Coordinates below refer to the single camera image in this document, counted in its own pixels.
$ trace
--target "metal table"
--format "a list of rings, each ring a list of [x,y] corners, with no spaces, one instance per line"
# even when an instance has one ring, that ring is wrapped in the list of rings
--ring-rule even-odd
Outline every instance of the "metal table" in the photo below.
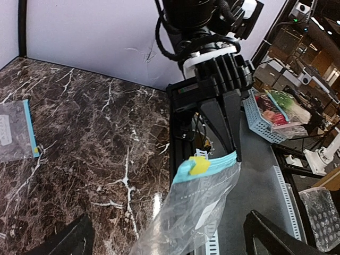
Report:
[[[282,180],[279,181],[272,168],[278,166],[278,162],[270,143],[249,130],[245,114],[241,115],[241,146],[240,179],[227,197],[218,227],[220,254],[246,254],[243,223],[246,215],[254,209],[291,236],[294,231],[296,235],[296,229],[292,227],[295,213],[288,211]],[[218,144],[214,147],[218,154]]]

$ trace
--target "sticker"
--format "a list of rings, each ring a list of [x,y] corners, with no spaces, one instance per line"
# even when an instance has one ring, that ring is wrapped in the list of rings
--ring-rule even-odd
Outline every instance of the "sticker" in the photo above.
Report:
[[[203,224],[206,222],[207,218],[209,218],[210,214],[212,213],[212,211],[215,209],[217,203],[219,202],[219,200],[217,200],[216,202],[208,205],[202,212],[201,217],[199,218],[195,230],[199,229],[201,226],[203,226]]]
[[[190,157],[189,160],[195,161],[195,166],[189,171],[190,175],[199,175],[207,172],[211,162],[204,157]]]
[[[0,115],[0,142],[2,146],[12,143],[10,117],[8,115]]]

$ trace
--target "food package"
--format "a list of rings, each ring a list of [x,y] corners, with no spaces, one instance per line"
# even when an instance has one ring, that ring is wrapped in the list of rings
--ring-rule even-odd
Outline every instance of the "food package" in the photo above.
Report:
[[[269,90],[268,96],[290,118],[297,118],[302,124],[308,124],[311,114],[301,107],[291,94],[283,91]]]
[[[287,113],[283,110],[269,91],[256,94],[255,99],[262,117],[271,124],[272,133],[279,134],[287,139],[297,135],[308,135],[306,129],[302,126],[303,123],[300,121],[300,118],[292,111]]]

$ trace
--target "yellow clip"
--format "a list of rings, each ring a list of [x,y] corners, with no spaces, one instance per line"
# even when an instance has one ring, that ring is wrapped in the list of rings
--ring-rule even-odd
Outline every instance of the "yellow clip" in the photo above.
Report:
[[[204,174],[211,164],[205,157],[190,157],[189,160],[194,160],[196,163],[193,169],[190,170],[190,175]]]

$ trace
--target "black cable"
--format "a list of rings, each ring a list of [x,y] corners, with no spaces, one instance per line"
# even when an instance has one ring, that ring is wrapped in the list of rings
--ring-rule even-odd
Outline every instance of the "black cable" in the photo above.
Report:
[[[203,127],[203,130],[204,130],[204,137],[203,137],[203,139],[202,139],[202,136],[201,136],[202,150],[204,150],[205,144],[206,144],[206,139],[207,139],[207,128],[206,128],[205,122],[201,118],[199,118],[199,120],[200,120],[200,122],[202,124],[202,127]]]
[[[187,56],[189,56],[191,53],[198,51],[199,48],[201,48],[202,46],[209,44],[209,43],[216,43],[216,42],[219,42],[219,41],[234,45],[235,48],[236,48],[236,53],[239,53],[241,51],[241,46],[240,46],[240,43],[237,41],[237,39],[231,38],[231,37],[221,36],[219,34],[214,34],[214,35],[211,35],[211,36],[204,36],[204,37],[192,40],[191,43],[189,43],[185,48],[183,48],[177,54],[170,53],[164,48],[162,41],[160,39],[159,31],[160,31],[161,23],[162,23],[162,20],[159,17],[157,24],[156,24],[156,31],[155,31],[156,43],[157,43],[157,45],[160,49],[160,52],[164,56],[169,58],[170,60],[177,61],[177,62],[181,61],[181,60],[185,59]]]
[[[171,33],[172,35],[178,35],[179,33],[181,33],[181,31],[175,27],[173,27],[172,25],[170,25],[165,19],[164,19],[164,11],[162,11],[162,7],[160,7],[160,3],[159,0],[155,0],[156,6],[157,6],[157,11],[158,11],[158,15],[160,17],[160,20],[165,28],[165,30],[168,33]]]
[[[304,148],[307,148],[307,147],[309,147],[309,146],[312,146],[312,145],[316,144],[317,142],[318,142],[318,141],[314,141],[314,142],[310,143],[309,145],[303,146],[301,150],[303,151]]]
[[[274,59],[272,58],[272,59],[270,59],[270,60],[268,60],[268,61],[261,62],[259,65],[268,64],[268,63],[270,63],[270,62],[273,61],[273,60],[274,60]]]
[[[198,131],[199,119],[200,119],[200,114],[198,114],[198,116],[197,116],[197,120],[196,120],[196,123],[195,123],[195,133],[193,134],[193,138],[190,140],[190,142],[193,142],[196,138],[196,134],[197,134],[197,131]]]
[[[230,23],[235,22],[236,18],[234,17],[229,4],[225,0],[218,0],[217,4],[220,8],[221,14],[224,19]]]
[[[309,17],[313,17],[317,8],[318,0],[314,0],[314,6],[311,7],[312,14]]]
[[[238,6],[238,4],[239,4],[239,2],[240,2],[241,0],[236,0],[236,2],[233,4],[233,6],[232,6],[232,10],[236,7],[236,6]]]
[[[285,21],[285,22],[280,22],[280,23],[277,23],[273,29],[277,30],[277,28],[279,26],[282,26],[282,25],[299,25],[299,24],[303,24],[303,23],[308,23],[309,22],[309,19],[304,19],[304,20],[301,20],[299,22],[295,22],[295,21]]]

